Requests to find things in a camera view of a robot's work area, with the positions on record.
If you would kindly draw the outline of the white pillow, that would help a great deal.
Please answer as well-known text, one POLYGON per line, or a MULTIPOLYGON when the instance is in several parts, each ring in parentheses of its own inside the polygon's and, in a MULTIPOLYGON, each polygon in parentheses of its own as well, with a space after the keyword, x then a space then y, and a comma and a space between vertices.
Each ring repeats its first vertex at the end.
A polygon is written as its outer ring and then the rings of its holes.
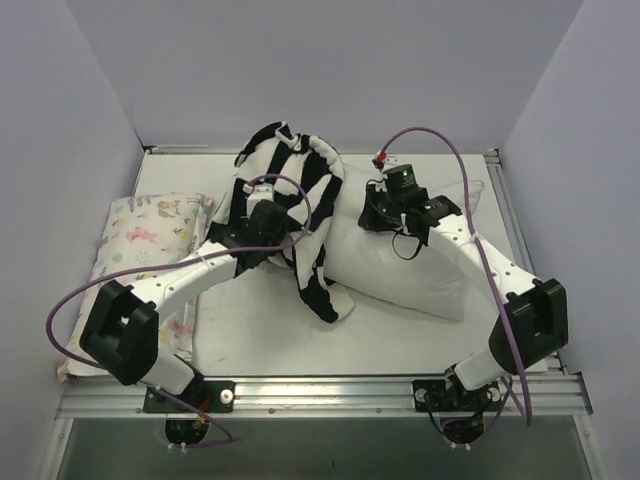
POLYGON ((375 233, 357 224, 365 184, 379 176, 345 164, 345 180, 326 239, 325 277, 349 289, 399 307, 460 322, 464 315, 463 274, 430 247, 416 258, 417 241, 375 233))

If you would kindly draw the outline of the black white checkered pillowcase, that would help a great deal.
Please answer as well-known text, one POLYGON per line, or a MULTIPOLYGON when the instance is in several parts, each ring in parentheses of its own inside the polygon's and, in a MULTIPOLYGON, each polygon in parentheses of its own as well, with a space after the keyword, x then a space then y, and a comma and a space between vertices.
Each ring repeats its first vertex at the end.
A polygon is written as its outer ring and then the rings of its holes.
POLYGON ((293 134, 284 121, 270 123, 248 140, 234 161, 236 172, 211 217, 207 239, 221 241, 247 216, 245 184, 264 175, 274 200, 287 210, 287 243, 276 264, 294 271, 303 303, 325 323, 346 318, 355 303, 324 276, 326 241, 345 180, 337 150, 312 134, 293 134))

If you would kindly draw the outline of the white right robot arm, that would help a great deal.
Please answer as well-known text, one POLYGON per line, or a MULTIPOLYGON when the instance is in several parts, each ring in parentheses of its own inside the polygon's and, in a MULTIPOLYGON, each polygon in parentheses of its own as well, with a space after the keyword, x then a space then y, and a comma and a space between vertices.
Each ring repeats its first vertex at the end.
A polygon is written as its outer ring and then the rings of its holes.
POLYGON ((487 346, 455 364, 453 377, 443 385, 450 406, 467 408, 480 388, 522 373, 568 343, 565 288, 522 269, 480 234, 473 223, 469 179, 462 180, 455 200, 429 194, 409 164, 387 168, 379 179, 366 182, 358 224, 366 231, 417 239, 455 265, 497 307, 487 346))

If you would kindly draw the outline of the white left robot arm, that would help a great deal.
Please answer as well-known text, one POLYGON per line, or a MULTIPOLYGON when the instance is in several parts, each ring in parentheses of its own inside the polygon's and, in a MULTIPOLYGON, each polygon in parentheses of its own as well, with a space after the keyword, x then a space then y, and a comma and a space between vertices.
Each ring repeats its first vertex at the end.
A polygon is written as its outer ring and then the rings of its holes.
POLYGON ((121 384, 145 383, 166 391, 180 411, 202 399, 200 373, 188 361, 159 347, 161 323, 209 288, 258 266, 281 249, 288 235, 286 208, 260 200, 220 243, 204 242, 181 264, 151 278, 98 291, 81 334, 81 349, 121 384))

